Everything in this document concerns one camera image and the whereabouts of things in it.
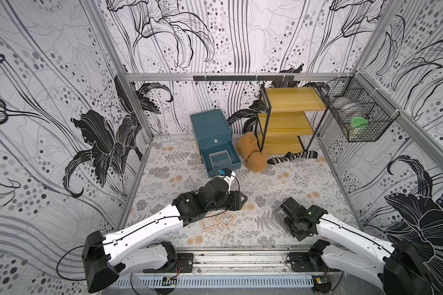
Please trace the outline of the pink brooch box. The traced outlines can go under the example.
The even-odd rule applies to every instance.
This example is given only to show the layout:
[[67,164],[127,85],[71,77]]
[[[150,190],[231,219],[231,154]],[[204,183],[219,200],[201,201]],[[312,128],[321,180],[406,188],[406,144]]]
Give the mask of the pink brooch box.
[[236,218],[237,218],[236,215],[234,215],[232,212],[226,211],[221,215],[217,216],[215,220],[219,225],[221,225],[225,229],[230,229],[230,227],[235,223]]
[[217,221],[214,217],[204,218],[200,221],[202,232],[209,232],[217,228]]

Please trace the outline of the grey brooch box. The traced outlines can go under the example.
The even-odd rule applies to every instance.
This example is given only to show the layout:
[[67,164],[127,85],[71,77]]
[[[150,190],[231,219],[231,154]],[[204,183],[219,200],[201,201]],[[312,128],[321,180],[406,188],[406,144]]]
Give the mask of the grey brooch box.
[[231,157],[227,150],[210,153],[209,159],[214,169],[224,168],[232,164]]

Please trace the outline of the teal drawer cabinet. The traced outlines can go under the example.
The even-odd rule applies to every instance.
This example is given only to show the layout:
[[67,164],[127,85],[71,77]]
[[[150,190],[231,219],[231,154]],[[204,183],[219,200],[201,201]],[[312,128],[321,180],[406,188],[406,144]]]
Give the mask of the teal drawer cabinet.
[[224,168],[236,171],[241,168],[241,160],[235,151],[232,139],[232,129],[224,114],[219,109],[207,111],[190,116],[197,146],[208,177],[219,174],[210,163],[209,154],[217,151],[227,150],[232,164]]

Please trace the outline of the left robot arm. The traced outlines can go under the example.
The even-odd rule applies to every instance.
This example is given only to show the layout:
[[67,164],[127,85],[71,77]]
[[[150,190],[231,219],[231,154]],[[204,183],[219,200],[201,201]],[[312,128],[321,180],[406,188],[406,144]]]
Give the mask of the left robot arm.
[[86,238],[82,263],[89,293],[138,270],[172,270],[177,254],[170,242],[155,241],[205,218],[208,213],[241,210],[247,196],[231,190],[235,177],[215,177],[204,187],[183,193],[149,218],[119,231],[95,231]]

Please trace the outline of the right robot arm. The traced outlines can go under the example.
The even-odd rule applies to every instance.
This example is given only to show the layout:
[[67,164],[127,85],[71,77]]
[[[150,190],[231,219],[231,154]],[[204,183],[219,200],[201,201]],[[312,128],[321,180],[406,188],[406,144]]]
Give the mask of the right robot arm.
[[340,270],[381,288],[387,295],[434,294],[430,272],[407,243],[380,240],[319,206],[305,208],[291,197],[276,214],[283,228],[299,242],[321,237],[306,253],[288,254],[294,272]]

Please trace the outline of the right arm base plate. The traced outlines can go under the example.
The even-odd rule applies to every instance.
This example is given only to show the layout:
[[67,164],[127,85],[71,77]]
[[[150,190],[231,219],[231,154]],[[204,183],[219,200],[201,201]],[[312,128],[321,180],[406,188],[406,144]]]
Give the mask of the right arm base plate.
[[294,272],[339,272],[338,269],[328,268],[319,254],[293,252],[287,255],[286,261]]

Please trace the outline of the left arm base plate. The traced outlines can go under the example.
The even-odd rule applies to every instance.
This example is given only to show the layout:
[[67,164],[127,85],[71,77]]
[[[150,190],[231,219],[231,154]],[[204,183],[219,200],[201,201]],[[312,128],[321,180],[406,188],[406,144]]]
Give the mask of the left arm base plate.
[[162,273],[189,274],[192,273],[193,264],[193,253],[177,253],[177,258],[170,257],[167,263],[158,269],[158,271]]

